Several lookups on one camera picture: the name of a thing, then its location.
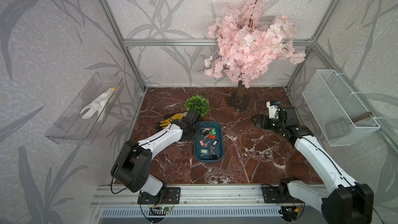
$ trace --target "leaf pattern wallpaper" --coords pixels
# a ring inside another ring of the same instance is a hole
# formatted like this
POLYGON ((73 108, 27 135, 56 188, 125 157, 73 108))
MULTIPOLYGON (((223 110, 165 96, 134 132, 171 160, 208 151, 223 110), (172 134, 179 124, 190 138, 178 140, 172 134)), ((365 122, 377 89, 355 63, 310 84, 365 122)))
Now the leaf pattern wallpaper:
POLYGON ((398 0, 343 0, 319 39, 398 135, 398 0))
MULTIPOLYGON (((343 0, 318 43, 390 126, 398 130, 396 40, 398 0, 343 0)), ((351 176, 375 193, 374 206, 385 223, 398 218, 398 155, 379 132, 352 146, 331 147, 301 92, 317 69, 327 69, 311 53, 291 86, 302 121, 351 176)), ((372 223, 381 223, 376 214, 372 223)))
POLYGON ((0 223, 82 223, 111 181, 137 79, 97 0, 0 0, 0 51, 0 223), (45 138, 95 72, 125 87, 94 142, 45 138))
MULTIPOLYGON (((225 3, 243 0, 107 0, 124 39, 208 39, 225 3)), ((268 0, 261 20, 287 14, 298 25, 295 38, 311 38, 331 0, 268 0)), ((203 60, 217 54, 217 47, 130 47, 131 56, 147 86, 232 86, 228 78, 203 74, 203 60)), ((280 86, 295 66, 287 60, 271 64, 253 86, 280 86)))

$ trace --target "red marble surface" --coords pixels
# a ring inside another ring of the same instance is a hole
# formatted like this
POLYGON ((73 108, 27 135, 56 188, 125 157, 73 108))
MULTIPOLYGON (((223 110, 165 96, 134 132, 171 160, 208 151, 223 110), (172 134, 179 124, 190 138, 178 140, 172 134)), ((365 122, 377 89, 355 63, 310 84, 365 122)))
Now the red marble surface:
POLYGON ((289 104, 282 87, 252 87, 247 111, 227 105, 233 87, 150 88, 132 133, 139 141, 157 131, 163 115, 185 112, 187 98, 200 94, 210 103, 206 121, 222 126, 225 155, 217 163, 201 163, 193 154, 193 141, 178 142, 152 161, 151 174, 167 184, 191 183, 278 183, 281 178, 298 177, 305 183, 321 183, 309 162, 280 134, 255 128, 250 118, 268 114, 267 101, 289 104))

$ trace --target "white robotic arm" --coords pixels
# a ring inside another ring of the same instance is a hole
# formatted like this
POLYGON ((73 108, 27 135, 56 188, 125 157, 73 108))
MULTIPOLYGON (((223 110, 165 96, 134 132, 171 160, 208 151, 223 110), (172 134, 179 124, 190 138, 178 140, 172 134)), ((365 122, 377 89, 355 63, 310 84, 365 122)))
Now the white robotic arm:
POLYGON ((280 132, 304 155, 326 186, 320 189, 298 178, 281 179, 278 196, 305 202, 321 212, 330 224, 371 223, 372 189, 357 183, 329 156, 311 131, 299 125, 294 107, 278 109, 277 115, 279 119, 260 114, 253 122, 256 127, 280 132))
POLYGON ((322 213, 322 198, 327 198, 339 185, 351 187, 356 184, 354 178, 323 150, 316 137, 307 135, 297 138, 296 149, 304 155, 325 184, 326 191, 312 187, 302 181, 291 181, 287 184, 292 197, 302 200, 322 213))
POLYGON ((127 141, 113 164, 111 175, 132 192, 141 190, 157 196, 164 183, 149 174, 152 159, 172 143, 198 136, 198 121, 199 114, 191 110, 151 137, 127 141))

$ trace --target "vent grille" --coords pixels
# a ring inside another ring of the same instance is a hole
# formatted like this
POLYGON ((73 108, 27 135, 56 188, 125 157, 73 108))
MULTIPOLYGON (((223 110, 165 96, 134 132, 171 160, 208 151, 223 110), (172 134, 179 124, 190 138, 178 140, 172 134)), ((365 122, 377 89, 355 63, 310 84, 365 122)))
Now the vent grille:
MULTIPOLYGON (((145 216, 149 216, 147 207, 142 208, 145 216)), ((248 206, 248 207, 174 207, 165 217, 278 217, 281 207, 248 206)), ((142 218, 139 207, 104 208, 103 218, 142 218)))

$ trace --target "pink flower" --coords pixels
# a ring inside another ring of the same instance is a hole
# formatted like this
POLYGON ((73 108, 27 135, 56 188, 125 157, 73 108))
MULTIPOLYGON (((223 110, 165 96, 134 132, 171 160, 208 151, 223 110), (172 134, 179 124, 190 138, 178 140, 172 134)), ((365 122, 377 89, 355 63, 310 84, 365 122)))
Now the pink flower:
POLYGON ((216 26, 216 25, 209 26, 209 28, 208 28, 208 30, 209 30, 209 32, 208 32, 209 37, 211 37, 211 38, 215 38, 215 37, 216 37, 216 36, 214 35, 214 32, 216 31, 216 29, 217 29, 217 26, 216 26))
POLYGON ((210 61, 213 61, 213 56, 210 56, 210 58, 205 59, 205 66, 209 67, 210 66, 210 61))
POLYGON ((216 18, 209 27, 209 36, 217 38, 221 58, 212 65, 212 56, 205 59, 205 66, 210 67, 204 72, 207 76, 222 78, 224 73, 232 82, 242 81, 249 88, 273 60, 290 57, 293 64, 304 61, 305 53, 295 52, 292 40, 283 44, 296 31, 287 15, 277 16, 270 26, 258 26, 265 1, 247 0, 240 8, 226 5, 222 9, 224 17, 216 18))
POLYGON ((304 51, 299 51, 299 52, 293 53, 292 57, 290 58, 290 62, 293 64, 301 63, 301 62, 305 61, 304 57, 305 57, 304 51))

